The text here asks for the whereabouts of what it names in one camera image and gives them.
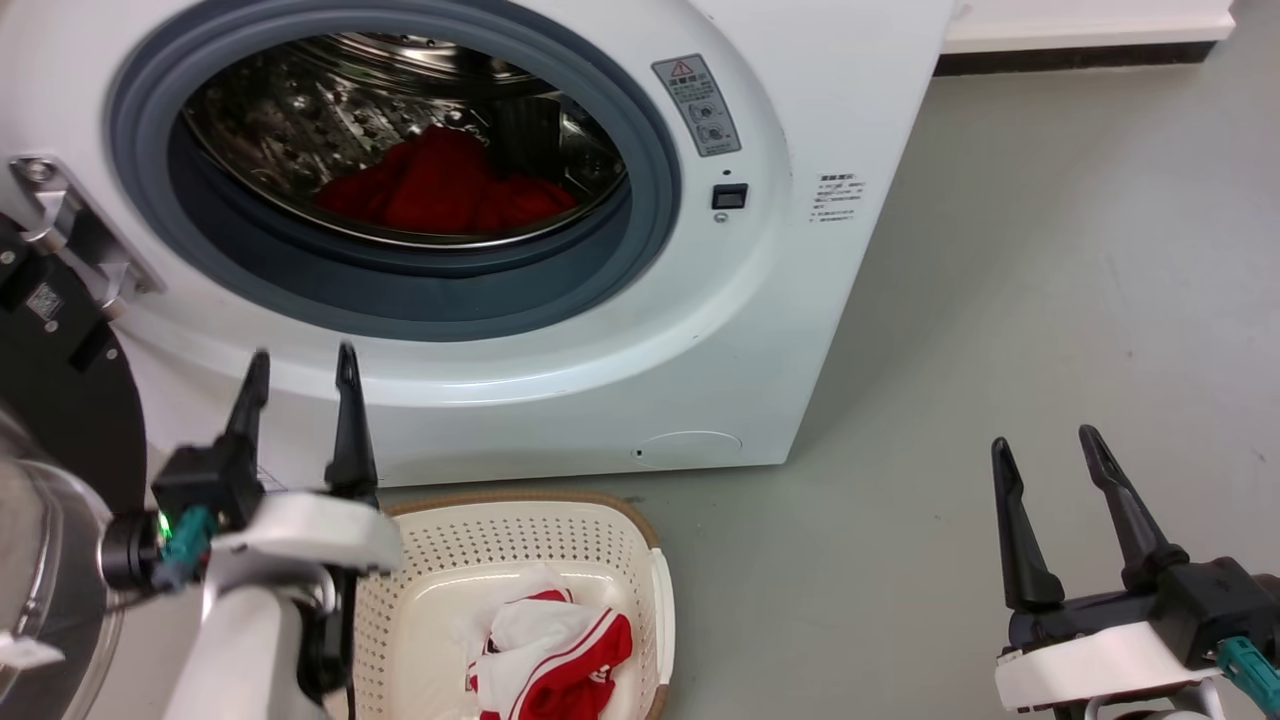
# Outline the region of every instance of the laundry basket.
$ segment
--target laundry basket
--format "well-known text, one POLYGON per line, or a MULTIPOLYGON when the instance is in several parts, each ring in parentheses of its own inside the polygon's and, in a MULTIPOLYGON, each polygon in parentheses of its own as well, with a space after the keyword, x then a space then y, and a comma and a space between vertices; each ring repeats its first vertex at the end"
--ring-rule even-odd
POLYGON ((360 585, 357 719, 477 717, 451 624, 538 562, 562 574, 579 602, 613 607, 631 620, 634 651, 613 673, 613 697, 602 717, 662 715, 676 650, 675 600, 658 537, 631 505, 596 493, 517 491, 431 500, 388 514, 401 525, 404 569, 360 585))

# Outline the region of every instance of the red and white cloth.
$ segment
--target red and white cloth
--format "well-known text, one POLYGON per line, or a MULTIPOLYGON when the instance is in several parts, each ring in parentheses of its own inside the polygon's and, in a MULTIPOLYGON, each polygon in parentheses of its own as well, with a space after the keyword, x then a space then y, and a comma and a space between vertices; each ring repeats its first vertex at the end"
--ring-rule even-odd
POLYGON ((613 669, 631 656, 631 623, 573 603, 558 573, 538 565, 460 618, 467 689, 481 720, 596 720, 613 669))

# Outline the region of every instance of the door hinge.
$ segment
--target door hinge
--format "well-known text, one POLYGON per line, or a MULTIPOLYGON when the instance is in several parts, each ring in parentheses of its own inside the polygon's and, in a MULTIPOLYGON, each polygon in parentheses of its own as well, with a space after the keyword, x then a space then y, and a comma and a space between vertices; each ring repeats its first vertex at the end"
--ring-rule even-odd
POLYGON ((151 274, 84 201, 58 160, 32 155, 9 160, 9 172, 41 213, 22 238, 41 255, 56 255, 79 277, 109 319, 124 314, 136 295, 157 290, 151 274))

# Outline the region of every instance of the washing machine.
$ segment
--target washing machine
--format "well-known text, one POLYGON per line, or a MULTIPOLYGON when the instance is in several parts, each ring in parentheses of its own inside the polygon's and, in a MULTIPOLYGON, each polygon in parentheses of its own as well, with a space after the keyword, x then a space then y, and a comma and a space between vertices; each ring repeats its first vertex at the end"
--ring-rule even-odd
POLYGON ((0 0, 0 213, 159 452, 266 347, 262 475, 319 484, 352 338, 384 486, 777 464, 950 10, 0 0))

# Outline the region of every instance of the gray floor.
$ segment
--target gray floor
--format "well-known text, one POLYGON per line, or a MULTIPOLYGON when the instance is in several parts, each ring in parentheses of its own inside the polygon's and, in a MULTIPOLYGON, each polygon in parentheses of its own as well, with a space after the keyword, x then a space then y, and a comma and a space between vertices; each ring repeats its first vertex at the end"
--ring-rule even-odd
MULTIPOLYGON (((1000 434, 1070 593, 1120 582, 1085 421, 1193 557, 1280 571, 1280 5, 1236 14, 1203 67, 933 83, 787 465, 547 483, 662 533, 668 717, 1005 716, 1000 434)), ((147 612, 99 720, 163 707, 195 620, 147 612)))

